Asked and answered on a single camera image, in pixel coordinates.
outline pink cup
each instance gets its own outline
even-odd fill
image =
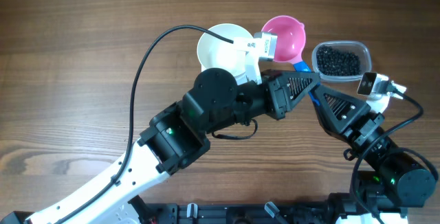
[[[278,35],[274,61],[296,64],[303,61],[301,53],[305,46],[304,24],[294,17],[280,15],[270,19],[261,29]]]

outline wooden table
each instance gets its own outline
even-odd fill
[[[132,80],[164,30],[236,23],[254,33],[280,14],[305,24],[307,63],[320,42],[365,43],[373,70],[407,86],[426,111],[393,139],[440,168],[440,0],[0,0],[0,217],[61,200],[123,153]],[[176,32],[151,54],[137,88],[136,134],[191,88],[200,36]],[[357,84],[329,86],[355,95]],[[384,128],[415,111],[393,100]],[[209,152],[144,200],[264,203],[348,192],[347,145],[325,134],[308,98],[285,120],[258,121],[254,138],[212,140]],[[410,210],[411,223],[435,223],[439,211],[437,189],[423,209]]]

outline black seeds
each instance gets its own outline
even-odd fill
[[[328,76],[360,75],[359,56],[353,52],[342,52],[329,46],[321,46],[316,52],[318,68]]]

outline white cup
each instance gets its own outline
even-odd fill
[[[232,40],[235,37],[253,38],[246,29],[235,24],[219,24],[209,30]],[[213,67],[221,68],[229,71],[238,85],[248,81],[245,72],[246,52],[238,51],[230,43],[203,34],[197,44],[197,57],[202,71]]]

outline cable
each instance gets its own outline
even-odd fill
[[[359,197],[359,194],[356,191],[356,186],[355,186],[355,182],[356,179],[358,177],[358,171],[359,171],[359,167],[360,164],[362,162],[363,159],[365,159],[365,157],[368,155],[368,153],[370,152],[370,150],[376,146],[377,143],[379,143],[380,141],[382,141],[382,139],[384,139],[385,137],[391,135],[392,133],[394,133],[395,131],[399,130],[400,128],[405,127],[406,125],[414,122],[415,120],[417,120],[419,117],[421,117],[424,114],[424,109],[423,107],[415,100],[413,100],[412,98],[410,98],[409,96],[405,95],[404,93],[401,93],[398,90],[394,90],[393,93],[396,93],[397,95],[401,96],[404,100],[409,101],[411,104],[413,104],[414,106],[416,106],[419,109],[419,112],[408,118],[407,120],[395,125],[394,127],[388,129],[387,131],[385,131],[382,135],[380,135],[378,138],[376,138],[373,142],[371,142],[370,146],[368,146],[368,148],[366,148],[366,150],[358,157],[355,166],[353,167],[353,174],[351,175],[351,184],[350,184],[350,193],[352,194],[353,198],[356,200],[357,203],[359,203],[359,205],[361,205],[367,212],[370,212],[371,215],[373,215],[380,224],[384,224],[384,222],[382,221],[382,219],[380,218],[379,214],[372,211],[372,209],[365,203],[363,202],[363,200],[361,200],[361,198]]]
[[[233,40],[225,38],[223,36],[220,36],[214,32],[211,32],[205,28],[202,27],[197,27],[195,25],[178,25],[176,27],[173,27],[167,31],[165,31],[163,34],[161,34],[160,36],[157,37],[156,40],[154,40],[154,42],[150,45],[149,49],[146,51],[140,65],[139,68],[137,69],[136,72],[136,76],[135,76],[135,80],[133,81],[133,86],[131,88],[131,97],[130,97],[130,120],[129,120],[129,140],[128,140],[128,144],[126,146],[126,152],[125,152],[125,156],[124,156],[124,161],[121,164],[121,168],[119,169],[119,171],[116,173],[116,175],[112,176],[110,183],[108,183],[101,191],[99,191],[98,194],[96,194],[94,197],[92,197],[90,200],[88,200],[86,203],[82,204],[79,208],[77,208],[76,210],[74,210],[73,212],[71,212],[70,214],[68,214],[67,216],[63,217],[62,219],[58,220],[55,224],[61,224],[65,221],[67,221],[68,219],[70,219],[71,217],[75,216],[77,213],[83,211],[85,208],[87,208],[89,205],[91,205],[94,201],[96,201],[97,199],[99,199],[107,190],[109,190],[113,184],[115,184],[118,179],[120,178],[121,174],[124,172],[128,162],[129,162],[129,158],[130,158],[130,154],[131,154],[131,149],[133,147],[133,133],[134,133],[134,104],[135,104],[135,92],[136,92],[136,86],[138,85],[138,80],[139,80],[139,76],[140,76],[140,72],[142,71],[142,68],[144,67],[144,64],[146,62],[146,59],[149,57],[151,50],[153,50],[153,48],[157,45],[157,43],[163,39],[167,34],[170,34],[171,32],[180,30],[180,29],[193,29],[193,30],[197,30],[200,32],[205,32],[206,34],[209,34],[215,38],[218,38],[222,41],[225,41],[227,43],[234,43]]]
[[[255,135],[256,131],[259,129],[259,123],[256,122],[256,120],[253,118],[251,119],[251,121],[253,121],[253,123],[255,124],[254,132],[251,135],[247,135],[245,137],[239,137],[236,135],[222,135],[222,134],[215,135],[214,132],[212,132],[211,135],[217,139],[233,139],[233,140],[249,139],[249,138],[253,137]]]

